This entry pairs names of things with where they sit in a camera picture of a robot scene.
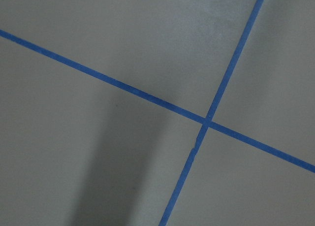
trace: blue grid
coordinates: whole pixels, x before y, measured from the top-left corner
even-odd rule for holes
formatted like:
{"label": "blue grid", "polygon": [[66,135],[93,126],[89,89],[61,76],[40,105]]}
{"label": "blue grid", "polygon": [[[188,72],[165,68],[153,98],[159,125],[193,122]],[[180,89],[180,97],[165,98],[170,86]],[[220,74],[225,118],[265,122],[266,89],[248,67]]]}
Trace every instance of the blue grid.
{"label": "blue grid", "polygon": [[86,73],[86,74],[88,74],[88,75],[90,75],[92,77],[95,77],[95,78],[97,78],[99,80],[102,80],[102,81],[104,81],[106,83],[109,83],[109,84],[111,84],[111,85],[113,85],[115,87],[118,87],[118,88],[120,88],[122,90],[125,90],[125,91],[127,91],[129,93],[132,93],[132,94],[134,94],[134,95],[136,95],[138,97],[146,99],[149,102],[155,103],[155,104],[157,104],[157,105],[159,105],[161,107],[164,107],[164,108],[166,108],[168,110],[171,110],[171,111],[173,111],[175,113],[178,113],[178,114],[180,114],[180,115],[182,115],[182,116],[184,116],[186,118],[189,118],[189,119],[191,119],[191,120],[193,120],[195,122],[198,122],[198,123],[202,124],[201,129],[200,129],[200,131],[198,133],[198,136],[196,138],[195,147],[192,148],[192,150],[191,150],[191,152],[190,152],[190,154],[189,154],[189,156],[188,156],[188,158],[186,160],[186,163],[184,165],[182,173],[181,173],[181,175],[180,175],[180,177],[178,179],[178,182],[177,182],[177,184],[175,186],[173,194],[172,194],[172,196],[171,196],[171,198],[170,198],[170,200],[169,200],[169,202],[168,202],[168,204],[166,206],[165,212],[164,212],[164,214],[163,214],[163,216],[161,218],[161,221],[159,223],[159,226],[165,226],[167,224],[167,221],[168,221],[170,215],[171,215],[171,212],[172,212],[173,207],[174,207],[174,205],[176,203],[176,200],[177,200],[177,198],[178,198],[178,196],[179,196],[179,194],[181,192],[181,189],[182,189],[182,187],[183,187],[183,185],[185,183],[185,180],[186,180],[186,178],[188,176],[188,173],[189,173],[190,168],[192,166],[192,163],[194,161],[194,157],[196,156],[196,154],[197,154],[197,152],[198,152],[198,150],[199,150],[199,148],[200,148],[200,146],[202,144],[202,141],[204,139],[204,136],[205,136],[208,128],[212,128],[214,130],[217,130],[217,131],[219,131],[219,132],[221,132],[221,133],[223,133],[225,135],[233,137],[233,138],[235,138],[235,139],[237,139],[239,141],[247,143],[247,144],[249,144],[249,145],[251,145],[253,147],[256,147],[256,148],[258,148],[258,149],[260,149],[262,151],[265,151],[265,152],[267,152],[267,153],[269,153],[269,154],[271,154],[273,156],[276,156],[276,157],[278,157],[280,159],[283,159],[283,160],[288,161],[288,162],[290,162],[290,163],[292,163],[294,165],[297,165],[297,166],[299,166],[301,168],[304,168],[304,169],[306,169],[306,170],[308,170],[310,172],[315,173],[315,166],[314,165],[312,165],[310,163],[307,163],[307,162],[305,162],[303,160],[300,160],[300,159],[298,159],[298,158],[296,158],[294,156],[291,156],[291,155],[289,155],[289,154],[287,154],[285,152],[282,152],[282,151],[280,151],[280,150],[278,150],[276,148],[268,146],[268,145],[266,145],[266,144],[264,144],[262,142],[254,140],[254,139],[252,139],[252,138],[250,138],[250,137],[248,137],[246,135],[238,133],[238,132],[236,132],[234,130],[231,130],[231,129],[227,128],[227,127],[224,127],[224,126],[222,126],[220,124],[217,124],[217,123],[212,121],[213,116],[214,116],[214,114],[216,112],[216,109],[218,108],[220,100],[221,100],[221,98],[222,98],[222,96],[224,94],[224,91],[225,91],[225,89],[226,89],[226,87],[228,85],[229,79],[230,79],[230,77],[231,77],[231,75],[233,73],[233,70],[234,70],[234,68],[235,68],[235,66],[237,64],[237,61],[240,58],[242,50],[243,50],[243,48],[245,46],[247,38],[248,38],[248,36],[249,36],[249,34],[251,32],[251,29],[253,27],[255,19],[256,19],[257,15],[259,13],[259,10],[260,10],[260,8],[261,8],[261,6],[263,4],[263,1],[264,0],[256,0],[256,3],[254,5],[254,7],[253,7],[253,10],[252,10],[252,12],[250,14],[250,17],[249,17],[249,19],[248,19],[248,21],[246,23],[244,31],[243,31],[243,33],[241,35],[241,38],[240,38],[240,40],[238,42],[238,45],[237,45],[235,51],[233,53],[231,61],[230,61],[229,65],[228,65],[228,68],[227,68],[227,70],[226,70],[226,72],[225,72],[225,74],[223,76],[223,79],[222,79],[222,81],[220,83],[220,86],[219,86],[219,88],[217,90],[217,93],[216,93],[216,95],[214,97],[214,100],[211,103],[211,106],[209,108],[209,111],[208,111],[206,117],[201,117],[201,116],[199,116],[199,115],[197,115],[195,113],[192,113],[192,112],[190,112],[190,111],[188,111],[186,109],[178,107],[178,106],[176,106],[176,105],[174,105],[172,103],[169,103],[167,101],[164,101],[164,100],[162,100],[162,99],[160,99],[158,97],[155,97],[155,96],[153,96],[153,95],[151,95],[149,93],[146,93],[146,92],[144,92],[142,90],[139,90],[139,89],[137,89],[137,88],[135,88],[133,86],[130,86],[130,85],[126,84],[126,83],[118,81],[118,80],[116,80],[116,79],[114,79],[112,77],[109,77],[109,76],[107,76],[107,75],[105,75],[103,73],[95,71],[95,70],[93,70],[93,69],[91,69],[89,67],[86,67],[84,65],[81,65],[81,64],[79,64],[79,63],[77,63],[75,61],[72,61],[72,60],[70,60],[70,59],[68,59],[66,57],[63,57],[63,56],[61,56],[59,54],[56,54],[56,53],[54,53],[52,51],[44,49],[44,48],[42,48],[40,46],[37,46],[37,45],[35,45],[35,44],[31,43],[31,42],[28,42],[28,41],[26,41],[24,39],[21,39],[21,38],[19,38],[17,36],[14,36],[14,35],[12,35],[12,34],[10,34],[8,32],[5,32],[3,30],[0,30],[0,36],[2,36],[3,38],[6,38],[8,40],[11,40],[11,41],[13,41],[13,42],[15,42],[15,43],[17,43],[19,45],[22,45],[22,46],[24,46],[24,47],[26,47],[28,49],[31,49],[31,50],[33,50],[35,52],[38,52],[38,53],[40,53],[42,55],[45,55],[45,56],[47,56],[47,57],[49,57],[49,58],[51,58],[53,60],[56,60],[56,61],[64,64],[64,65],[72,67],[72,68],[74,68],[74,69],[76,69],[78,71]]}

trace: floor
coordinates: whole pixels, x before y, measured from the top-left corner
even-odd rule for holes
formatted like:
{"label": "floor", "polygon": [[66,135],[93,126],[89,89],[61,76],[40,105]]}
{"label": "floor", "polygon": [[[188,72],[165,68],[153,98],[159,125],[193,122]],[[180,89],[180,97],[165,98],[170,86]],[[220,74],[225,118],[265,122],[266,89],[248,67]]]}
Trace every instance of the floor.
{"label": "floor", "polygon": [[314,1],[0,0],[0,224],[315,225]]}

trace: blue tape strip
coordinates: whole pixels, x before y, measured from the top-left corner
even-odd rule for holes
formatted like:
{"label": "blue tape strip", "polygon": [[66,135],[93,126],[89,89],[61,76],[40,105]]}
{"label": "blue tape strip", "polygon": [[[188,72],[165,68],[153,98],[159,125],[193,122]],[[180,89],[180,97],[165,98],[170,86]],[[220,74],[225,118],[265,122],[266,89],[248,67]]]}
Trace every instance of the blue tape strip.
{"label": "blue tape strip", "polygon": [[155,96],[153,96],[151,94],[148,94],[148,93],[146,93],[146,92],[144,92],[142,90],[139,90],[139,89],[137,89],[135,87],[132,87],[132,86],[130,86],[130,85],[126,84],[126,83],[123,83],[121,81],[118,81],[118,80],[116,80],[114,78],[111,78],[111,77],[109,77],[109,76],[107,76],[105,74],[97,72],[97,71],[95,71],[95,70],[93,70],[93,69],[91,69],[89,67],[86,67],[84,65],[81,65],[81,64],[79,64],[79,63],[77,63],[75,61],[67,59],[67,58],[65,58],[65,57],[63,57],[61,55],[58,55],[58,54],[54,53],[54,52],[46,50],[46,49],[44,49],[44,48],[42,48],[42,47],[40,47],[38,45],[30,43],[30,42],[28,42],[26,40],[23,40],[21,38],[18,38],[18,37],[14,36],[14,35],[12,35],[12,34],[10,34],[8,32],[0,30],[0,36],[4,37],[6,39],[9,39],[9,40],[11,40],[13,42],[16,42],[19,45],[22,45],[22,46],[24,46],[24,47],[26,47],[28,49],[36,51],[36,52],[38,52],[38,53],[40,53],[42,55],[45,55],[45,56],[47,56],[47,57],[49,57],[49,58],[51,58],[53,60],[56,60],[56,61],[64,64],[64,65],[72,67],[72,68],[74,68],[76,70],[79,70],[79,71],[81,71],[83,73],[86,73],[86,74],[88,74],[88,75],[90,75],[92,77],[95,77],[95,78],[97,78],[99,80],[102,80],[102,81],[104,81],[106,83],[109,83],[109,84],[111,84],[111,85],[113,85],[115,87],[118,87],[118,88],[120,88],[120,89],[122,89],[124,91],[130,92],[130,93],[132,93],[132,94],[134,94],[134,95],[136,95],[138,97],[146,99],[146,100],[148,100],[148,101],[150,101],[150,102],[152,102],[154,104],[157,104],[157,105],[162,106],[162,107],[164,107],[166,109],[169,109],[169,110],[171,110],[171,111],[173,111],[175,113],[183,115],[186,118],[189,118],[189,119],[194,120],[194,121],[196,121],[198,123],[201,123],[201,124],[204,122],[204,118],[199,116],[199,115],[197,115],[197,114],[194,114],[194,113],[192,113],[192,112],[190,112],[188,110],[185,110],[185,109],[183,109],[181,107],[178,107],[178,106],[176,106],[176,105],[174,105],[172,103],[169,103],[167,101],[164,101],[164,100],[162,100],[160,98],[157,98],[157,97],[155,97]]}
{"label": "blue tape strip", "polygon": [[228,65],[228,67],[226,69],[226,72],[225,72],[225,74],[223,76],[223,79],[222,79],[222,81],[221,81],[221,83],[219,85],[217,93],[216,93],[216,95],[215,95],[215,97],[214,97],[214,99],[213,99],[213,101],[212,101],[212,103],[210,105],[210,108],[209,108],[209,111],[208,111],[207,116],[205,118],[205,121],[202,124],[202,127],[201,127],[201,129],[200,129],[200,131],[198,133],[197,140],[196,140],[196,145],[191,150],[191,152],[190,152],[190,154],[189,154],[189,156],[188,156],[188,158],[186,160],[186,163],[185,163],[184,168],[182,170],[182,173],[181,173],[181,175],[180,175],[180,177],[179,177],[179,179],[177,181],[177,184],[176,184],[175,189],[174,189],[174,191],[172,193],[172,196],[171,196],[171,198],[170,198],[170,200],[169,200],[169,202],[168,202],[168,204],[167,204],[167,206],[165,208],[163,216],[162,216],[162,218],[161,218],[161,220],[159,222],[159,226],[165,226],[167,224],[167,221],[168,221],[168,219],[169,219],[169,217],[170,217],[170,215],[172,213],[172,210],[173,210],[173,208],[175,206],[177,198],[178,198],[178,196],[179,196],[179,194],[180,194],[180,192],[181,192],[181,190],[183,188],[183,185],[185,183],[185,180],[186,180],[186,178],[187,178],[187,176],[189,174],[191,165],[192,165],[192,163],[194,161],[194,157],[195,157],[195,155],[197,154],[197,152],[198,152],[198,150],[200,148],[200,145],[201,145],[201,143],[202,143],[202,141],[203,141],[203,139],[204,139],[204,137],[206,135],[208,126],[209,126],[209,124],[212,121],[212,118],[213,118],[213,116],[214,116],[214,114],[215,114],[215,112],[216,112],[216,110],[218,108],[218,105],[219,105],[219,103],[221,101],[221,98],[222,98],[223,93],[224,93],[224,91],[226,89],[226,86],[227,86],[227,84],[228,84],[228,82],[230,80],[230,77],[231,77],[231,75],[233,73],[233,70],[234,70],[234,68],[235,68],[235,66],[237,64],[237,61],[238,61],[238,59],[241,56],[241,53],[242,53],[243,48],[244,48],[244,45],[245,45],[245,43],[247,41],[247,38],[248,38],[248,36],[249,36],[249,34],[250,34],[251,30],[252,30],[252,26],[253,26],[253,24],[255,22],[255,19],[256,19],[257,15],[258,15],[258,12],[259,12],[259,10],[260,10],[260,8],[262,6],[263,1],[264,0],[256,0],[256,3],[255,3],[255,5],[254,5],[254,7],[252,9],[252,12],[251,12],[251,14],[249,16],[249,19],[248,19],[247,23],[245,25],[245,28],[244,28],[243,33],[241,35],[241,38],[240,38],[240,40],[239,40],[239,42],[238,42],[238,44],[236,46],[236,49],[235,49],[235,51],[233,53],[231,61],[230,61],[229,65]]}
{"label": "blue tape strip", "polygon": [[220,124],[214,123],[214,122],[211,122],[209,124],[209,127],[214,129],[214,130],[217,130],[217,131],[219,131],[219,132],[221,132],[223,134],[231,136],[231,137],[233,137],[233,138],[235,138],[237,140],[245,142],[245,143],[247,143],[247,144],[249,144],[251,146],[254,146],[254,147],[256,147],[256,148],[258,148],[258,149],[260,149],[262,151],[265,151],[265,152],[267,152],[267,153],[269,153],[269,154],[271,154],[273,156],[276,156],[276,157],[278,157],[280,159],[283,159],[283,160],[288,161],[288,162],[290,162],[292,164],[295,164],[295,165],[297,165],[297,166],[299,166],[301,168],[309,170],[310,172],[315,173],[315,166],[314,165],[312,165],[310,163],[307,163],[307,162],[305,162],[303,160],[300,160],[300,159],[298,159],[298,158],[296,158],[294,156],[291,156],[291,155],[289,155],[289,154],[287,154],[285,152],[277,150],[276,148],[273,148],[273,147],[268,146],[268,145],[266,145],[264,143],[256,141],[256,140],[254,140],[254,139],[252,139],[252,138],[250,138],[248,136],[240,134],[239,132],[233,131],[233,130],[231,130],[229,128],[226,128],[226,127],[224,127],[224,126],[222,126]]}

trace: gray floor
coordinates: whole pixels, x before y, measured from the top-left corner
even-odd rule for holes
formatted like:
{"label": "gray floor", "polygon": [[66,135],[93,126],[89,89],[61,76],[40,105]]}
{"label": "gray floor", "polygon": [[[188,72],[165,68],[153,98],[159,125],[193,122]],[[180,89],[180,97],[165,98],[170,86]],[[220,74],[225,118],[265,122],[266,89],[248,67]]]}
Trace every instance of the gray floor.
{"label": "gray floor", "polygon": [[[315,0],[265,0],[214,121],[315,164]],[[200,116],[255,0],[0,0],[0,29]],[[158,225],[201,127],[0,37],[0,224]],[[314,174],[210,129],[168,226],[313,226]]]}

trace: blue line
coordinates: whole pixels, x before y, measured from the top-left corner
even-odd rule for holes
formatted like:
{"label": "blue line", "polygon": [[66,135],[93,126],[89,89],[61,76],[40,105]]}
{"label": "blue line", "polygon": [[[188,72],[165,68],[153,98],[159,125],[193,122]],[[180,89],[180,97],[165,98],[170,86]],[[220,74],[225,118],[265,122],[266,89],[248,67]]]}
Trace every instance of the blue line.
{"label": "blue line", "polygon": [[250,34],[251,30],[252,30],[252,27],[254,25],[255,19],[256,19],[258,13],[259,13],[259,10],[260,10],[260,8],[262,6],[263,1],[264,0],[256,0],[256,3],[255,3],[255,5],[254,5],[254,7],[252,9],[251,15],[250,15],[250,17],[249,17],[249,19],[248,19],[248,21],[246,23],[246,26],[245,26],[245,28],[243,30],[241,38],[240,38],[240,40],[239,40],[239,42],[238,42],[238,44],[236,46],[236,49],[235,49],[235,51],[233,53],[231,61],[230,61],[229,65],[228,65],[227,70],[226,70],[226,72],[225,72],[225,74],[223,76],[223,79],[222,79],[221,83],[220,83],[218,91],[217,91],[217,93],[216,93],[216,95],[215,95],[215,97],[214,97],[214,99],[212,101],[212,104],[210,106],[209,112],[207,114],[207,118],[209,118],[209,121],[212,120],[212,118],[213,118],[213,116],[214,116],[214,114],[215,114],[215,112],[216,112],[216,110],[218,108],[218,105],[219,105],[219,103],[221,101],[223,93],[224,93],[224,91],[226,89],[226,86],[227,86],[227,84],[228,84],[228,82],[229,82],[229,80],[231,78],[231,75],[232,75],[232,73],[234,71],[234,68],[235,68],[237,62],[238,62],[238,59],[241,56],[241,53],[242,53],[243,48],[244,48],[244,45],[245,45],[245,43],[247,41],[247,38],[248,38],[248,36],[249,36],[249,34]]}
{"label": "blue line", "polygon": [[254,7],[252,9],[252,12],[251,12],[251,14],[249,16],[249,19],[248,19],[247,23],[245,25],[245,28],[244,28],[243,33],[241,35],[241,38],[240,38],[240,40],[239,40],[239,42],[238,42],[238,44],[236,46],[236,49],[235,49],[235,51],[233,53],[231,61],[230,61],[229,65],[228,65],[228,67],[226,69],[226,72],[225,72],[225,74],[223,76],[223,79],[222,79],[222,81],[220,83],[218,91],[217,91],[217,93],[216,93],[216,95],[215,95],[215,97],[214,97],[214,99],[213,99],[213,101],[211,103],[211,106],[209,108],[209,111],[207,113],[205,121],[202,124],[201,129],[200,129],[200,131],[198,133],[195,147],[191,150],[191,152],[190,152],[190,154],[189,154],[189,156],[188,156],[188,158],[186,160],[186,163],[185,163],[184,168],[182,170],[182,173],[181,173],[181,175],[180,175],[180,177],[179,177],[179,179],[177,181],[177,184],[176,184],[175,189],[174,189],[174,191],[172,193],[172,196],[171,196],[171,198],[170,198],[170,200],[169,200],[169,202],[168,202],[168,204],[167,204],[167,206],[165,208],[163,216],[162,216],[162,218],[161,218],[161,220],[159,222],[159,226],[166,226],[166,224],[168,222],[168,219],[169,219],[169,217],[170,217],[170,215],[172,213],[172,210],[173,210],[173,208],[174,208],[174,206],[176,204],[178,196],[181,193],[181,190],[183,188],[185,180],[186,180],[186,178],[187,178],[187,176],[189,174],[191,165],[192,165],[192,163],[194,161],[194,157],[198,153],[200,145],[201,145],[201,143],[202,143],[202,141],[203,141],[203,139],[204,139],[204,137],[206,135],[206,132],[208,130],[208,126],[209,126],[209,124],[212,121],[212,118],[213,118],[213,116],[214,116],[214,114],[216,112],[216,109],[217,109],[220,101],[221,101],[221,98],[223,96],[225,88],[226,88],[226,86],[227,86],[227,84],[228,84],[228,82],[230,80],[230,77],[231,77],[231,75],[233,73],[233,70],[234,70],[236,64],[237,64],[237,61],[240,58],[240,55],[241,55],[242,50],[244,48],[244,45],[245,45],[245,43],[247,41],[247,38],[248,38],[248,36],[249,36],[249,34],[251,32],[252,26],[253,26],[253,24],[255,22],[255,19],[256,19],[257,15],[258,15],[258,12],[259,12],[259,10],[260,10],[260,8],[262,6],[263,1],[264,0],[256,0],[256,3],[255,3],[255,5],[254,5]]}
{"label": "blue line", "polygon": [[150,102],[152,102],[154,104],[157,104],[157,105],[162,106],[162,107],[164,107],[166,109],[174,111],[175,113],[183,115],[186,118],[189,118],[189,119],[194,120],[194,121],[196,121],[198,123],[201,123],[201,124],[204,122],[204,118],[199,116],[199,115],[197,115],[197,114],[194,114],[194,113],[192,113],[192,112],[190,112],[188,110],[185,110],[185,109],[183,109],[181,107],[178,107],[178,106],[176,106],[176,105],[174,105],[172,103],[169,103],[167,101],[164,101],[164,100],[162,100],[160,98],[157,98],[157,97],[155,97],[155,96],[153,96],[151,94],[148,94],[148,93],[146,93],[146,92],[144,92],[142,90],[139,90],[139,89],[137,89],[135,87],[132,87],[132,86],[130,86],[130,85],[126,84],[126,83],[123,83],[121,81],[118,81],[118,80],[116,80],[114,78],[111,78],[111,77],[109,77],[109,76],[107,76],[105,74],[97,72],[97,71],[95,71],[95,70],[93,70],[93,69],[91,69],[89,67],[86,67],[84,65],[81,65],[81,64],[79,64],[79,63],[77,63],[75,61],[67,59],[67,58],[65,58],[65,57],[63,57],[61,55],[58,55],[58,54],[54,53],[54,52],[46,50],[46,49],[44,49],[44,48],[42,48],[42,47],[40,47],[38,45],[30,43],[30,42],[28,42],[26,40],[23,40],[21,38],[18,38],[18,37],[14,36],[14,35],[12,35],[10,33],[7,33],[5,31],[3,31],[3,30],[0,30],[0,36],[6,38],[8,40],[11,40],[13,42],[16,42],[17,44],[22,45],[22,46],[24,46],[24,47],[26,47],[28,49],[36,51],[36,52],[38,52],[38,53],[40,53],[42,55],[45,55],[45,56],[47,56],[47,57],[49,57],[49,58],[51,58],[53,60],[56,60],[56,61],[64,64],[64,65],[72,67],[72,68],[74,68],[74,69],[76,69],[78,71],[86,73],[86,74],[88,74],[88,75],[90,75],[92,77],[95,77],[95,78],[97,78],[99,80],[102,80],[102,81],[104,81],[106,83],[109,83],[109,84],[111,84],[111,85],[113,85],[115,87],[118,87],[118,88],[120,88],[120,89],[122,89],[124,91],[130,92],[130,93],[132,93],[132,94],[134,94],[134,95],[136,95],[138,97],[146,99],[146,100],[148,100],[148,101],[150,101]]}
{"label": "blue line", "polygon": [[217,130],[217,131],[219,131],[221,133],[224,133],[224,134],[226,134],[228,136],[231,136],[231,137],[233,137],[233,138],[235,138],[237,140],[245,142],[245,143],[247,143],[247,144],[249,144],[249,145],[251,145],[253,147],[256,147],[256,148],[258,148],[258,149],[260,149],[262,151],[265,151],[265,152],[267,152],[267,153],[269,153],[269,154],[271,154],[273,156],[276,156],[276,157],[278,157],[280,159],[283,159],[283,160],[288,161],[288,162],[290,162],[292,164],[295,164],[295,165],[297,165],[297,166],[299,166],[301,168],[304,168],[304,169],[306,169],[306,170],[308,170],[310,172],[315,173],[315,166],[314,165],[312,165],[310,163],[307,163],[307,162],[305,162],[303,160],[300,160],[300,159],[298,159],[298,158],[296,158],[294,156],[291,156],[291,155],[289,155],[289,154],[287,154],[285,152],[282,152],[282,151],[280,151],[280,150],[278,150],[276,148],[273,148],[273,147],[268,146],[268,145],[266,145],[264,143],[256,141],[256,140],[254,140],[254,139],[252,139],[252,138],[250,138],[248,136],[240,134],[239,132],[233,131],[233,130],[231,130],[229,128],[226,128],[226,127],[224,127],[224,126],[222,126],[220,124],[214,123],[214,122],[211,122],[209,124],[209,127],[214,129],[214,130]]}

